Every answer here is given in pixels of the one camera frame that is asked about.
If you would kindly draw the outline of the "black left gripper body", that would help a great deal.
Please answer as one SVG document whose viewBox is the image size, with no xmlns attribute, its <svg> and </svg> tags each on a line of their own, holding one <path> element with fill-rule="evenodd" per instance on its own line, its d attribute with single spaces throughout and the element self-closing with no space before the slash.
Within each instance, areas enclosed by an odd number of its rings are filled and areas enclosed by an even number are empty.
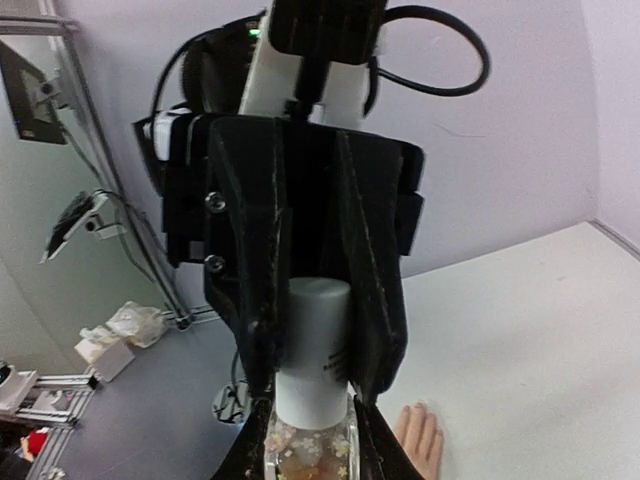
<svg viewBox="0 0 640 480">
<path fill-rule="evenodd" d="M 423 198 L 424 153 L 411 143 L 365 132 L 288 120 L 219 114 L 170 114 L 152 133 L 148 118 L 133 129 L 150 175 L 159 183 L 162 230 L 171 265 L 218 255 L 239 265 L 238 243 L 252 228 L 241 213 L 289 214 L 292 266 L 314 270 L 341 249 L 339 160 L 361 168 L 359 191 L 380 220 L 391 211 L 397 251 L 410 253 Z M 193 246 L 200 243 L 203 255 Z"/>
</svg>

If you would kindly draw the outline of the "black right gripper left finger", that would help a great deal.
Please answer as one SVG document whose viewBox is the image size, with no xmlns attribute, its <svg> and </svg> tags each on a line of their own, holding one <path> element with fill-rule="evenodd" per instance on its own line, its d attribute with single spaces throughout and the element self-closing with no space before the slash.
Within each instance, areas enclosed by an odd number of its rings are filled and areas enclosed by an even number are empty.
<svg viewBox="0 0 640 480">
<path fill-rule="evenodd" d="M 252 401 L 251 413 L 212 480 L 264 480 L 264 441 L 272 412 L 272 401 Z"/>
</svg>

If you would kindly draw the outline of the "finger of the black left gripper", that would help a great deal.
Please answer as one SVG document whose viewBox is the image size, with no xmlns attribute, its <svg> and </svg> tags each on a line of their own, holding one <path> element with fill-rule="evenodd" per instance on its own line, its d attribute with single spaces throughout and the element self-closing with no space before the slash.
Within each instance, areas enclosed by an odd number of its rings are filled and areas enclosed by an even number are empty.
<svg viewBox="0 0 640 480">
<path fill-rule="evenodd" d="M 395 229 L 400 147 L 338 132 L 332 163 L 331 199 L 355 307 L 350 379 L 361 399 L 375 400 L 393 384 L 408 344 Z"/>
<path fill-rule="evenodd" d="M 253 395 L 281 359 L 291 213 L 282 125 L 219 117 L 208 130 L 206 297 L 231 329 Z"/>
</svg>

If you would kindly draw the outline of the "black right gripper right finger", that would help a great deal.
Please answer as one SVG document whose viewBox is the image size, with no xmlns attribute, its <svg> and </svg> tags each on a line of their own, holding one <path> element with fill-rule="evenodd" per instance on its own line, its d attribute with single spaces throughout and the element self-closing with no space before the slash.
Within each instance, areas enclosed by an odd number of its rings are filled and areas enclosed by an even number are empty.
<svg viewBox="0 0 640 480">
<path fill-rule="evenodd" d="M 364 480 L 419 480 L 412 466 L 375 404 L 354 397 L 359 438 L 360 478 Z"/>
</svg>

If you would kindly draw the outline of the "clear glitter nail polish bottle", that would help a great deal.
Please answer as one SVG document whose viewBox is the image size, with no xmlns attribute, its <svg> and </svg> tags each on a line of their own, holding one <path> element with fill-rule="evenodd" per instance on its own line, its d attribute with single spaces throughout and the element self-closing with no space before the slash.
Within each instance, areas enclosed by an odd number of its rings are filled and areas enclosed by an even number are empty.
<svg viewBox="0 0 640 480">
<path fill-rule="evenodd" d="M 272 409 L 264 440 L 264 478 L 314 480 L 361 478 L 359 434 L 353 398 L 345 418 L 326 429 L 300 429 Z"/>
</svg>

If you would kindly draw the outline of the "white nail polish cap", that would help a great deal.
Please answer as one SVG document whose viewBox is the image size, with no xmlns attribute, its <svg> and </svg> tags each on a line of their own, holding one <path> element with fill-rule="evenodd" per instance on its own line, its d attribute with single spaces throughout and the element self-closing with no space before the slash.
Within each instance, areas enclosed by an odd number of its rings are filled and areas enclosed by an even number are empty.
<svg viewBox="0 0 640 480">
<path fill-rule="evenodd" d="M 275 374 L 275 410 L 284 423 L 325 430 L 347 412 L 351 287 L 330 278 L 289 283 L 284 358 Z"/>
</svg>

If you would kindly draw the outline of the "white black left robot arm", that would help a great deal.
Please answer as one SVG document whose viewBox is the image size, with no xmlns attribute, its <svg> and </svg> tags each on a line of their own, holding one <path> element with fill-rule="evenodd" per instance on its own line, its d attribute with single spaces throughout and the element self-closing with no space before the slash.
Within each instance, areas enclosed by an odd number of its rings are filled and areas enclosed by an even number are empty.
<svg viewBox="0 0 640 480">
<path fill-rule="evenodd" d="M 256 395 L 292 352 L 297 278 L 350 286 L 339 370 L 363 402 L 390 388 L 404 357 L 400 260 L 423 206 L 424 155 L 359 128 L 377 94 L 379 24 L 269 12 L 198 35 L 173 56 L 183 102 L 153 105 L 134 126 L 168 262 L 203 266 Z"/>
</svg>

